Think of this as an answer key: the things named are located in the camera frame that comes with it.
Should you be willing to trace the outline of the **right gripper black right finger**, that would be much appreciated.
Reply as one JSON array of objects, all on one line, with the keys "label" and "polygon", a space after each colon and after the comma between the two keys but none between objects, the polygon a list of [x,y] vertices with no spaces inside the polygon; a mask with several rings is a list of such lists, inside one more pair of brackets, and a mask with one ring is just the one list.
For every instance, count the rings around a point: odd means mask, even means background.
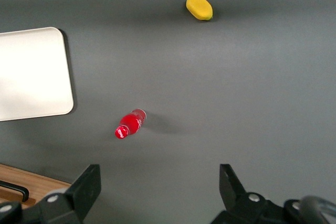
[{"label": "right gripper black right finger", "polygon": [[283,208],[258,193],[245,191],[229,164],[219,168],[219,192],[225,206],[212,223],[285,223]]}]

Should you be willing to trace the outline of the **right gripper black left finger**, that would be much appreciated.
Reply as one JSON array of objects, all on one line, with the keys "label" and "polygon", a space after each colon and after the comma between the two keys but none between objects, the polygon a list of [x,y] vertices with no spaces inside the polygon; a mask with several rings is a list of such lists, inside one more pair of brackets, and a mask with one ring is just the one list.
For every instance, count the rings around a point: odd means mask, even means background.
[{"label": "right gripper black left finger", "polygon": [[83,223],[101,192],[100,165],[91,164],[63,193],[37,204],[34,223]]}]

